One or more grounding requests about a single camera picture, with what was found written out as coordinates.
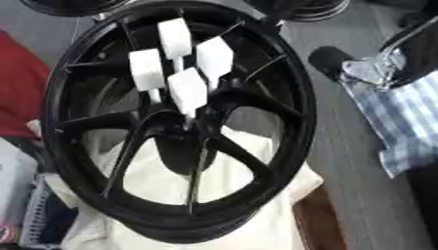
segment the wheel rim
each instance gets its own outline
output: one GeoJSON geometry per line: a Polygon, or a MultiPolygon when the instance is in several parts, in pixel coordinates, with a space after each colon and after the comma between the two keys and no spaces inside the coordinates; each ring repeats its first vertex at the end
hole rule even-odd
{"type": "Polygon", "coordinates": [[[315,100],[309,78],[299,58],[279,35],[252,17],[219,5],[153,3],[130,8],[99,23],[66,52],[49,80],[44,103],[43,135],[61,177],[86,203],[144,236],[172,243],[193,243],[216,238],[238,228],[285,188],[308,153],[315,122],[315,100]],[[151,31],[153,26],[181,15],[197,40],[214,37],[234,27],[224,34],[232,48],[239,44],[240,51],[244,51],[253,46],[252,49],[257,48],[256,52],[261,53],[249,59],[245,52],[237,55],[234,73],[223,79],[224,87],[213,93],[209,104],[198,111],[199,123],[195,129],[189,132],[182,129],[182,117],[171,104],[150,107],[148,98],[143,95],[139,96],[137,110],[97,118],[72,115],[69,106],[76,102],[76,98],[71,92],[74,92],[72,86],[78,79],[105,74],[123,79],[127,77],[125,81],[130,83],[125,49],[132,51],[151,46],[144,44],[142,37],[146,36],[149,42],[145,43],[150,43],[151,37],[157,37],[150,34],[155,32],[151,31]],[[113,54],[105,51],[112,48],[118,48],[118,51],[113,54]],[[103,51],[110,56],[100,60],[99,54],[103,51]],[[248,68],[249,63],[260,62],[262,64],[248,68]],[[288,104],[254,94],[246,90],[246,85],[238,88],[228,86],[234,77],[241,82],[246,81],[248,86],[257,81],[278,82],[279,86],[271,84],[266,87],[277,93],[276,98],[285,96],[288,104]],[[269,167],[218,133],[226,118],[239,106],[271,111],[286,121],[281,145],[269,167]],[[245,163],[252,170],[255,181],[230,196],[202,204],[191,200],[185,205],[164,205],[140,199],[120,188],[120,176],[116,176],[114,182],[109,181],[110,178],[105,178],[88,156],[84,156],[83,146],[77,143],[78,136],[95,128],[129,130],[124,146],[126,150],[122,150],[124,157],[118,159],[122,170],[126,169],[133,151],[145,139],[157,136],[179,140],[202,137],[208,147],[225,151],[245,163]]]}
{"type": "Polygon", "coordinates": [[[40,13],[62,17],[97,15],[118,8],[129,0],[20,0],[40,13]]]}

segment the white fabric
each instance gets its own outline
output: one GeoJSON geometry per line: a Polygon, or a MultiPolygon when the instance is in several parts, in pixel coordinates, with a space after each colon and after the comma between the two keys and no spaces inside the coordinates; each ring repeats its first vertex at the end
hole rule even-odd
{"type": "MultiPolygon", "coordinates": [[[[258,156],[270,161],[273,156],[272,141],[243,132],[225,129],[223,133],[258,156]]],[[[102,171],[110,172],[120,146],[101,159],[102,171]]],[[[199,200],[207,201],[228,195],[250,182],[251,172],[228,156],[218,154],[213,165],[201,178],[199,200]]],[[[290,186],[280,193],[247,224],[221,238],[200,244],[172,245],[145,238],[121,223],[107,218],[90,207],[79,204],[80,214],[63,242],[65,250],[302,250],[303,243],[291,212],[291,205],[322,184],[322,179],[305,164],[290,186]]],[[[48,180],[51,188],[62,194],[68,204],[74,204],[74,195],[54,180],[48,180]]],[[[167,170],[159,159],[154,141],[143,145],[124,180],[126,190],[149,200],[179,204],[187,195],[188,181],[167,170]]]]}

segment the floor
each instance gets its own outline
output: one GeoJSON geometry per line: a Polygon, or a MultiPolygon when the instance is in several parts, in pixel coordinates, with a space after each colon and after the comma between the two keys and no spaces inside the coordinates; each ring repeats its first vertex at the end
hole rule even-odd
{"type": "MultiPolygon", "coordinates": [[[[252,15],[236,0],[214,0],[252,15]]],[[[282,36],[303,61],[319,46],[334,45],[355,57],[372,55],[396,31],[400,15],[389,8],[354,1],[341,16],[318,23],[288,23],[282,36]]],[[[18,0],[0,1],[0,28],[50,66],[77,36],[88,18],[40,15],[18,0]]],[[[381,144],[342,88],[308,66],[318,99],[319,126],[310,165],[326,180],[346,243],[352,250],[433,249],[404,176],[390,180],[379,165],[381,144]]]]}

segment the red fabric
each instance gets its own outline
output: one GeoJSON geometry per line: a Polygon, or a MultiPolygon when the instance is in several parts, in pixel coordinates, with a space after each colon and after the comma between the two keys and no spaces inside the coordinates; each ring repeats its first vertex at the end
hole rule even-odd
{"type": "Polygon", "coordinates": [[[25,125],[39,117],[49,67],[0,31],[0,135],[35,138],[25,125]]]}

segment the white foam block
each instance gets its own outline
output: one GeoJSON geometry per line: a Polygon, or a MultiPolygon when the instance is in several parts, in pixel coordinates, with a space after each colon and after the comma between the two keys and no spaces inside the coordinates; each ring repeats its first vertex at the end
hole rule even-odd
{"type": "Polygon", "coordinates": [[[138,91],[149,91],[165,87],[158,49],[131,52],[129,53],[129,62],[131,74],[138,91]]]}
{"type": "Polygon", "coordinates": [[[217,88],[219,77],[231,72],[233,59],[233,50],[220,36],[197,45],[197,66],[208,77],[213,89],[217,88]]]}
{"type": "Polygon", "coordinates": [[[207,86],[194,67],[168,77],[169,91],[181,113],[195,118],[197,108],[207,104],[207,86]]]}
{"type": "Polygon", "coordinates": [[[158,31],[168,60],[178,60],[192,53],[192,34],[184,19],[160,22],[158,31]]]}

